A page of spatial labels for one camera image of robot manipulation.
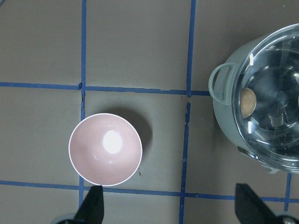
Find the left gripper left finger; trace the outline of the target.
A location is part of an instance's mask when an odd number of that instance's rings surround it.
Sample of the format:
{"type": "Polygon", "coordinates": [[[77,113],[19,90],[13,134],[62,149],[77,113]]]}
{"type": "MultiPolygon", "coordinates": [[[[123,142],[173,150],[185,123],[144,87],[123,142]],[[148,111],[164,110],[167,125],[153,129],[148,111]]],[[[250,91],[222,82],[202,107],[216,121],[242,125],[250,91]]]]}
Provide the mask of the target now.
{"type": "Polygon", "coordinates": [[[78,211],[72,218],[53,222],[53,224],[101,224],[104,219],[104,196],[102,186],[92,186],[78,211]]]}

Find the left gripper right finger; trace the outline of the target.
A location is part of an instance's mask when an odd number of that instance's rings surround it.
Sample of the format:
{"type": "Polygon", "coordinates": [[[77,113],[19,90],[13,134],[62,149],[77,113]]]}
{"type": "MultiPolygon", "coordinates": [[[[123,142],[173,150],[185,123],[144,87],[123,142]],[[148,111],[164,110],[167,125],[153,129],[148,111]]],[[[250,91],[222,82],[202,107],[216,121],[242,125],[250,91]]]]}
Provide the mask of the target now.
{"type": "Polygon", "coordinates": [[[286,212],[274,213],[245,183],[235,186],[235,215],[241,224],[297,224],[299,219],[286,212]]]}

